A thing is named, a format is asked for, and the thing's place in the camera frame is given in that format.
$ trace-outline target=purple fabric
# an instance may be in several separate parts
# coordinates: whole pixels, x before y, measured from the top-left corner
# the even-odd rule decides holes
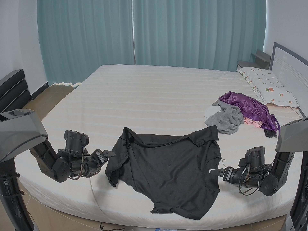
[[[261,128],[263,129],[274,130],[275,132],[280,130],[278,121],[274,115],[269,113],[267,106],[254,98],[248,97],[242,93],[229,91],[225,95],[221,96],[219,100],[238,106],[244,117],[250,118],[254,121],[262,121],[263,124],[261,125]]]

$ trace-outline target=pillowcase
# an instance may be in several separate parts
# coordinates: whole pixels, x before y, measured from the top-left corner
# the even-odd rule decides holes
[[[261,103],[293,108],[299,106],[295,96],[280,83],[270,69],[242,67],[237,71],[247,80]]]

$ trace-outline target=teal curtain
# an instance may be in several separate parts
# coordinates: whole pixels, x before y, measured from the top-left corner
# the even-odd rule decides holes
[[[38,0],[48,83],[84,81],[104,64],[134,64],[132,0]]]
[[[236,71],[263,49],[266,0],[133,0],[136,64]]]

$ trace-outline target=white wall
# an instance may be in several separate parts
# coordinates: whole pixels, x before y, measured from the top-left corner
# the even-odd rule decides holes
[[[36,10],[37,0],[0,0],[0,79],[22,68],[30,94],[47,82]]]
[[[274,42],[308,60],[308,0],[267,0],[263,51],[270,56]]]

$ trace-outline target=floor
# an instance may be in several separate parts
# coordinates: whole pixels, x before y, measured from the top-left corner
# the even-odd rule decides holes
[[[25,108],[35,110],[42,120],[67,94],[73,91],[72,86],[52,85],[42,92],[37,98],[30,101]],[[32,196],[24,186],[20,184],[24,191],[24,202],[29,213],[32,215],[41,231],[95,231],[100,229],[100,222],[76,217],[66,214],[41,204]],[[286,216],[273,218],[266,221],[256,222],[243,226],[237,226],[221,231],[279,231]],[[1,230],[14,231],[2,204],[0,203],[0,223]],[[104,230],[123,229],[125,226],[103,223]]]

